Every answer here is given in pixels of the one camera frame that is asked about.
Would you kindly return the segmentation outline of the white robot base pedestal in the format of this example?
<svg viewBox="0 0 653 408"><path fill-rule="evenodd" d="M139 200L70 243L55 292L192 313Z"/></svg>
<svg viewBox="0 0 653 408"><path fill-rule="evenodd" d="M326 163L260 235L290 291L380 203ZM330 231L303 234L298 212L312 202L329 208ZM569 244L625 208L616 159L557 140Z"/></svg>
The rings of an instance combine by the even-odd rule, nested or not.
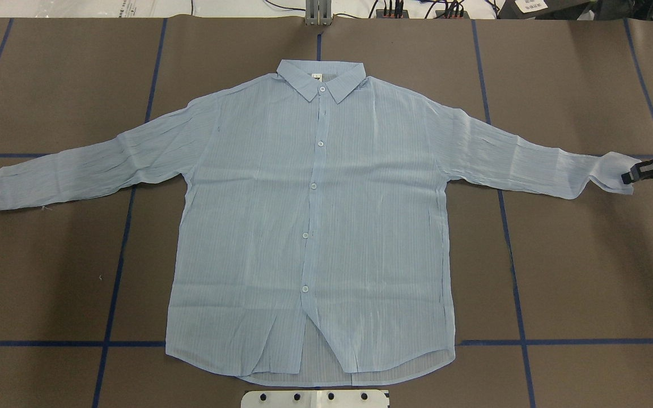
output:
<svg viewBox="0 0 653 408"><path fill-rule="evenodd" d="M387 390L262 390L247 392L241 407L390 407Z"/></svg>

